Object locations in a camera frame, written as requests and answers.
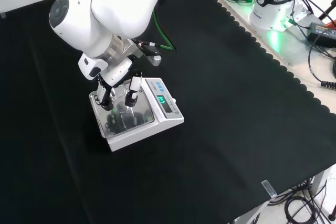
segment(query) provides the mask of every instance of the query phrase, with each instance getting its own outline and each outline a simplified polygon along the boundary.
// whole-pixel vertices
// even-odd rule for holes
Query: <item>green cable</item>
[[[164,34],[163,30],[161,29],[160,27],[160,24],[159,24],[159,21],[157,20],[157,15],[156,15],[156,11],[154,9],[153,11],[153,17],[154,17],[154,21],[155,21],[155,24],[156,24],[156,27],[158,28],[161,36],[164,38],[164,40],[168,43],[169,47],[168,46],[160,46],[161,48],[164,48],[164,49],[167,49],[167,50],[171,50],[171,51],[174,51],[176,52],[176,49],[175,47],[173,46],[173,44],[170,42],[170,40],[167,38],[167,36]]]

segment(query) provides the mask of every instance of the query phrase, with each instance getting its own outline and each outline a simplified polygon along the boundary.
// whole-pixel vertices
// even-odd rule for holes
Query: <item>digital scale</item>
[[[101,135],[114,152],[184,122],[183,115],[160,78],[143,78],[134,107],[125,105],[129,81],[111,91],[113,110],[96,102],[96,91],[89,97]]]

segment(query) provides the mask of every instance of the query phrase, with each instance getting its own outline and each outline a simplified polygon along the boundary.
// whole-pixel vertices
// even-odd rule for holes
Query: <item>scale display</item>
[[[166,113],[173,113],[172,109],[170,108],[169,104],[167,103],[165,97],[163,95],[157,95],[157,99],[161,103],[164,111]]]

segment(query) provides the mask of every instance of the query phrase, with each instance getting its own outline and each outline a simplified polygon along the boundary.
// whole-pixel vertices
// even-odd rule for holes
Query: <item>power adapter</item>
[[[317,23],[311,23],[308,29],[307,39],[322,47],[336,47],[336,29],[328,28],[327,26]]]

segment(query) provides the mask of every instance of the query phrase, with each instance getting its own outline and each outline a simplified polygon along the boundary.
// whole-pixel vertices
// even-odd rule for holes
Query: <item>black cloth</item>
[[[55,0],[0,22],[3,223],[228,223],[336,163],[336,118],[216,0],[165,0],[160,77],[185,122],[110,152]],[[151,21],[142,39],[164,43]]]

